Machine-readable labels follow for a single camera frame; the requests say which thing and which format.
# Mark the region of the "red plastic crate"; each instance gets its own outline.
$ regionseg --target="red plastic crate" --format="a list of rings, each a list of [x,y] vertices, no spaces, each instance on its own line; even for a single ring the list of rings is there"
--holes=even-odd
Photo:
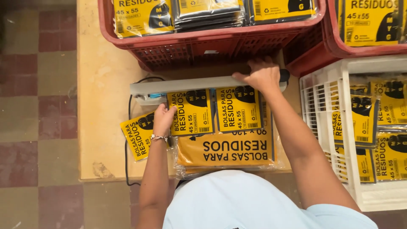
[[[213,29],[147,37],[118,39],[114,33],[111,0],[98,0],[99,23],[104,38],[128,50],[146,71],[168,70],[243,62],[262,55],[274,56],[297,34],[319,23],[325,0],[318,0],[315,18],[300,22]],[[205,51],[216,51],[205,54]]]
[[[349,47],[339,36],[335,0],[327,0],[323,20],[298,35],[283,49],[287,70],[302,77],[343,58],[407,53],[407,44]]]

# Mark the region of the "person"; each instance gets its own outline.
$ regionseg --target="person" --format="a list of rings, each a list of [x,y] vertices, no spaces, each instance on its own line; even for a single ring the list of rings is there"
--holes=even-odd
[[[138,229],[377,228],[346,191],[317,139],[280,91],[270,57],[249,61],[250,76],[232,77],[259,90],[273,113],[304,209],[267,180],[223,170],[179,186],[172,197],[166,143],[155,137],[140,187]],[[167,136],[176,107],[161,104],[153,133]]]

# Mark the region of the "light blue shirt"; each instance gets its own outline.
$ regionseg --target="light blue shirt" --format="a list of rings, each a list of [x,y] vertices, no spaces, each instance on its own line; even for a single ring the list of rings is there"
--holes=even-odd
[[[298,208],[265,179],[223,170],[178,187],[163,228],[271,229],[377,228],[367,216],[347,207],[318,204]]]

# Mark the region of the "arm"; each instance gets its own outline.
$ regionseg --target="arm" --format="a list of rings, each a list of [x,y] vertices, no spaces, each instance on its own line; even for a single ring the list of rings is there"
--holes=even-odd
[[[168,136],[176,110],[176,106],[170,110],[164,104],[158,106],[154,113],[154,135]],[[168,186],[167,145],[163,139],[153,139],[140,187],[140,214],[136,228],[162,228],[170,204]]]
[[[259,90],[274,116],[282,146],[290,161],[302,206],[334,204],[360,211],[332,170],[321,146],[304,121],[295,113],[280,91],[280,69],[270,57],[249,61],[250,76],[233,77]]]

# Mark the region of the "white plastic crate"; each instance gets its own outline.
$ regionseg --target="white plastic crate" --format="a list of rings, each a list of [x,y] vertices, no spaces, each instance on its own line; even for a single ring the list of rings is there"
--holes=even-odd
[[[407,72],[407,55],[343,59],[300,79],[302,117],[317,137],[326,153],[331,154],[332,168],[362,211],[407,209],[407,181],[387,181],[361,184],[356,158],[350,102],[349,74]],[[336,153],[332,129],[332,102],[339,101],[344,139],[346,168]]]

